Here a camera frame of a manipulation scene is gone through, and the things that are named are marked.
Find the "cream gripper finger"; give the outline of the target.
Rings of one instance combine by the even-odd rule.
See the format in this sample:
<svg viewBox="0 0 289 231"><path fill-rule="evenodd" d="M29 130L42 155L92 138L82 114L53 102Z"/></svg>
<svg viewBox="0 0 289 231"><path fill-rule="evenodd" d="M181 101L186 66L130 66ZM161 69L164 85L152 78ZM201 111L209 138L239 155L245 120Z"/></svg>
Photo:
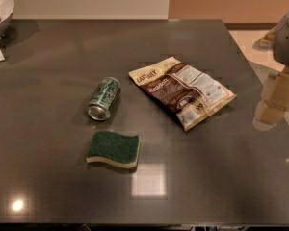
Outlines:
<svg viewBox="0 0 289 231"><path fill-rule="evenodd" d="M279 73L270 73L261 93L261 101L257 105L257 120L275 125L289 111L289 66Z"/></svg>

